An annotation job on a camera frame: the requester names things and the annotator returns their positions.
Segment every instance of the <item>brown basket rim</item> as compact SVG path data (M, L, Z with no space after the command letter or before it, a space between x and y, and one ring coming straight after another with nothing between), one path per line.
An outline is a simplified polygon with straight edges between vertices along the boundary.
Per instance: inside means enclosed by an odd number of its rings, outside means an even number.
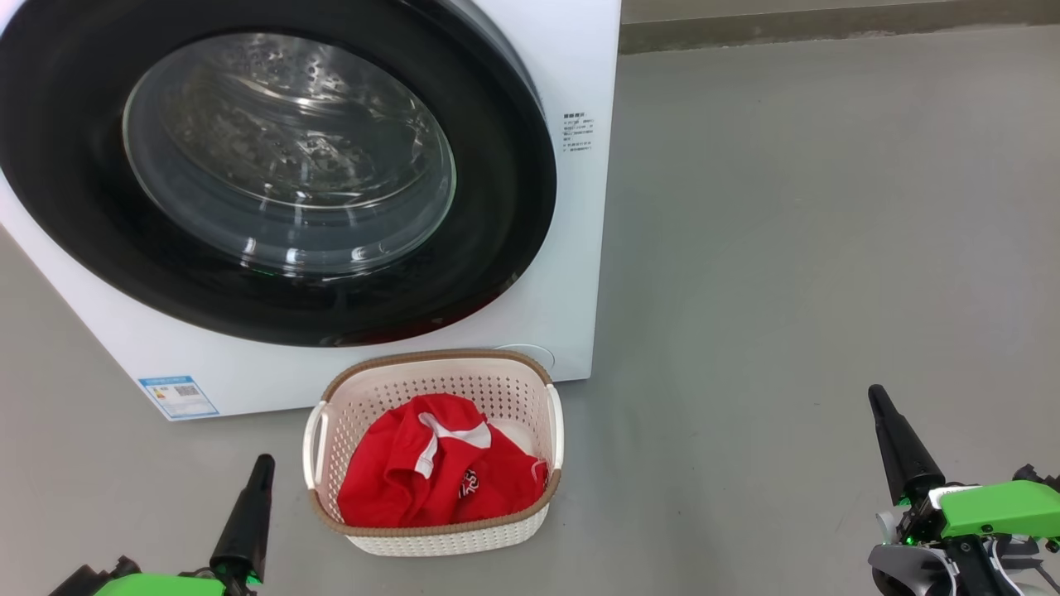
M492 358L492 360L509 360L514 361L519 364L524 364L530 367L546 385L552 384L552 379L548 375L545 367L541 366L533 358L520 354L518 352L512 352L509 350L439 350L432 352L412 352L409 354L400 354L395 356L384 356L379 358L372 358L370 361L363 362L360 364L351 366L350 368L343 370L338 376L332 381L328 388L324 390L323 401L331 403L332 397L334 397L335 391L338 387L344 383L348 379L354 374L365 372L366 370L372 370L375 368L383 368L386 366L393 366L399 364L409 364L416 362L426 362L426 361L444 361L444 360L458 360L458 358ZM313 510L317 513L317 516L324 523L325 526L331 528L333 531L338 532L343 536L355 537L355 538L419 538L428 536L440 536L447 533L462 533L475 530L484 530L489 528L495 528L499 526L507 526L509 524L516 524L529 518L535 515L538 511L545 508L546 505L552 499L552 495L555 494L556 488L560 486L560 477L563 475L563 471L555 469L552 470L548 476L548 481L545 485L545 493L541 495L536 502L530 507L518 511L516 513L511 513L501 518L493 518L490 520L480 520L478 522L467 522L463 524L448 524L445 526L427 526L419 528L358 528L354 526L348 526L346 524L340 524L333 520L331 515L324 511L323 505L320 503L320 495L315 489L310 489L310 504L313 506Z

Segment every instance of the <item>front-loading washing machine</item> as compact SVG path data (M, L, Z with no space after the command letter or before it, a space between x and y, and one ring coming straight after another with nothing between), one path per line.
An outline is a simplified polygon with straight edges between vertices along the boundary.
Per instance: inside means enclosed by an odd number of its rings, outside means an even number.
M587 378L619 5L0 0L0 223L171 420Z

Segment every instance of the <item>baseboard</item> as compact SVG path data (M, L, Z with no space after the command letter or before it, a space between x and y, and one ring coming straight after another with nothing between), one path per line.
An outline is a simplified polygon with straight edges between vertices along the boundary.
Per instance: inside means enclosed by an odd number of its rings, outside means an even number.
M1060 23L1060 0L941 0L622 25L619 53Z

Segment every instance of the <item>white plastic basket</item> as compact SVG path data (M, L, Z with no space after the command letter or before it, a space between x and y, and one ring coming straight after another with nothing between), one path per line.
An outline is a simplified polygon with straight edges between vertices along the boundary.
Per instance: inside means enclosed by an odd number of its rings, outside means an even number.
M491 423L548 461L545 493L530 508L493 520L422 528L346 525L336 497L350 457L386 410L423 393L475 402ZM422 352L369 361L338 375L305 425L302 468L310 503L331 529L357 547L389 557L436 557L518 544L537 531L560 484L563 409L548 373L529 357L500 350Z

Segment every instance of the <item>basket handle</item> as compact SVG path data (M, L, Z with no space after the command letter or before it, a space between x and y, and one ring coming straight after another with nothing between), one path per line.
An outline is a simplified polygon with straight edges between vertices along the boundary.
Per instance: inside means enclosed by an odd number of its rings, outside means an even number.
M560 403L560 392L549 383L548 388L548 421L552 430L552 469L563 469L563 404Z
M316 490L323 479L324 442L328 437L328 413L324 407L328 402L320 402L317 407L310 413L310 420L305 423L305 435L302 436L302 473L305 474L305 487Z

